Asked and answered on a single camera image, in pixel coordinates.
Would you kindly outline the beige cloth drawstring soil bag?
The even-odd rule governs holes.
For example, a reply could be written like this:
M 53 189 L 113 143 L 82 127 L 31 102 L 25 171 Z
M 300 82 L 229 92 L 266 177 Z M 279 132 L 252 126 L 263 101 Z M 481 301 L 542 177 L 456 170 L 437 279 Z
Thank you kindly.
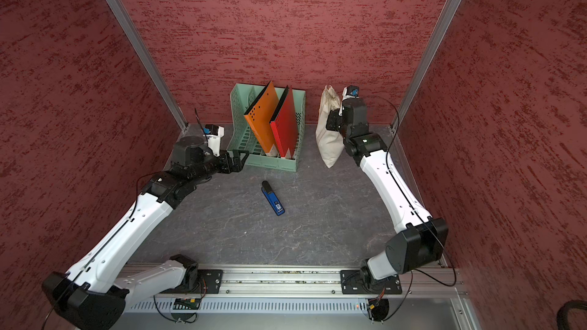
M 339 114 L 341 101 L 331 86 L 325 86 L 319 104 L 319 118 L 316 127 L 316 144 L 327 168 L 332 168 L 344 149 L 343 137 L 338 131 L 327 129 L 330 112 Z

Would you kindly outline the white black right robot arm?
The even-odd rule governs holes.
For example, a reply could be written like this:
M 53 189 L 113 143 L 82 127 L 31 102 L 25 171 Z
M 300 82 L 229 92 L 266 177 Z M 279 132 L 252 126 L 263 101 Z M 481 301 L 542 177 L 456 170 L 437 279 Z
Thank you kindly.
M 342 135 L 345 151 L 371 180 L 394 225 L 395 235 L 383 251 L 362 264 L 363 284 L 371 286 L 440 260 L 448 225 L 444 219 L 432 217 L 411 192 L 394 166 L 382 137 L 369 130 L 364 101 L 344 100 L 340 111 L 329 114 L 327 130 Z

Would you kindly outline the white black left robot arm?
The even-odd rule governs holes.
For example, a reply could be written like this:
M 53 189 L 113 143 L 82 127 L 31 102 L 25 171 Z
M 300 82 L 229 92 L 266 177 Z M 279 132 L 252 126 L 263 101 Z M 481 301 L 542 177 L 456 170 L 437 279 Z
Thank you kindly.
M 53 272 L 42 290 L 52 310 L 78 329 L 110 329 L 128 308 L 167 290 L 206 294 L 196 261 L 174 255 L 131 276 L 119 274 L 151 232 L 197 187 L 214 174 L 239 172 L 249 152 L 220 148 L 221 137 L 183 137 L 168 169 L 150 176 L 125 215 L 105 237 L 65 273 Z

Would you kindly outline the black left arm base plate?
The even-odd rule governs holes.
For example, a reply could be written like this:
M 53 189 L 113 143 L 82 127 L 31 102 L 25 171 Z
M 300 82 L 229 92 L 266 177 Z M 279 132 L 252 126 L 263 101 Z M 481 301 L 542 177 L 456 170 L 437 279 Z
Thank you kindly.
M 204 297 L 207 294 L 218 294 L 223 282 L 223 271 L 216 269 L 195 269 L 186 273 L 183 281 L 185 293 L 196 293 Z

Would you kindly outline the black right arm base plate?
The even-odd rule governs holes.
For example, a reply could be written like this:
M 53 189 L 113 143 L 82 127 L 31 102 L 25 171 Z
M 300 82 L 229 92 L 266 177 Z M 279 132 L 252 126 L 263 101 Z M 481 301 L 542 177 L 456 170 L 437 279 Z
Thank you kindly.
M 360 270 L 341 270 L 340 283 L 345 295 L 399 295 L 402 287 L 397 275 L 382 280 L 365 279 Z

